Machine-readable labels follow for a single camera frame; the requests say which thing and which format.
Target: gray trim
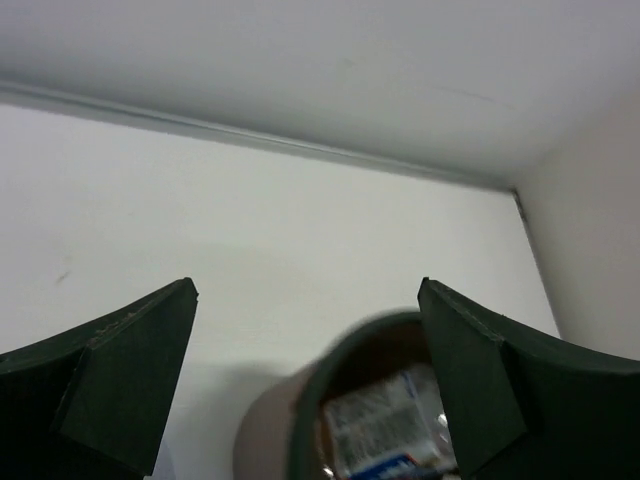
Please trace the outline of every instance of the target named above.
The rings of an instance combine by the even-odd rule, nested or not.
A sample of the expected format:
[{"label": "gray trim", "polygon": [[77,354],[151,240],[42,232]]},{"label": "gray trim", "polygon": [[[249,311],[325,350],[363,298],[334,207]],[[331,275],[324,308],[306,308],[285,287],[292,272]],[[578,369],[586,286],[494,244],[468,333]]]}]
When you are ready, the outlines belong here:
[{"label": "gray trim", "polygon": [[418,165],[15,82],[0,80],[0,103],[411,177],[432,178],[502,192],[510,190],[509,183],[499,176]]}]

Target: gray wall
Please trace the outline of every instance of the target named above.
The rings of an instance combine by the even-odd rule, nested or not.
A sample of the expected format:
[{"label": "gray wall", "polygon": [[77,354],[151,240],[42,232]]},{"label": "gray wall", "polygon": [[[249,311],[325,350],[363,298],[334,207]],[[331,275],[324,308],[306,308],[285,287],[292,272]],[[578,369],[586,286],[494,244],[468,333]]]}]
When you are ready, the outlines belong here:
[{"label": "gray wall", "polygon": [[517,185],[563,336],[640,359],[640,88]]}]

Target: trash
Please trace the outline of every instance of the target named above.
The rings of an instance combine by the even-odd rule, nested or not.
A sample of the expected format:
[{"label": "trash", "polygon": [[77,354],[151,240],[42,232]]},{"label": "trash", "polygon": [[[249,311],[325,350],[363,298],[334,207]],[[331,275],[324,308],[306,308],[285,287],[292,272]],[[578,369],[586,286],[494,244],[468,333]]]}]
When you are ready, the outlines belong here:
[{"label": "trash", "polygon": [[329,400],[322,412],[319,449],[329,478],[426,480],[456,469],[435,374],[426,364]]}]

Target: green rim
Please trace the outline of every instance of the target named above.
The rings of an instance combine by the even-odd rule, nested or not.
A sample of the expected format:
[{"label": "green rim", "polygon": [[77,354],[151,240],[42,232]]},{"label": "green rim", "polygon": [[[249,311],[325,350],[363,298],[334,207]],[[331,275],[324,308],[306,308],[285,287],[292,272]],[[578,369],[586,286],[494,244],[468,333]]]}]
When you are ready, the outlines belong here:
[{"label": "green rim", "polygon": [[342,340],[326,357],[318,362],[315,371],[302,391],[289,438],[287,479],[307,480],[315,451],[313,429],[318,407],[338,366],[372,334],[391,326],[421,323],[420,312],[399,312],[372,320]]}]

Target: wall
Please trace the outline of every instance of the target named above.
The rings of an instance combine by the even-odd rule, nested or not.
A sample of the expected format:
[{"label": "wall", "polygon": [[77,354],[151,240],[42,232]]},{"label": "wall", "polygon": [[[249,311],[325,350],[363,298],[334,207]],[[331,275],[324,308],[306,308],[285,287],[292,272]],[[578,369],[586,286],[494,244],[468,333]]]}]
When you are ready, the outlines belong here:
[{"label": "wall", "polygon": [[640,359],[640,89],[518,191],[563,336]]},{"label": "wall", "polygon": [[193,277],[167,426],[181,480],[231,478],[258,393],[423,276],[557,334],[510,195],[0,106],[0,351]]}]

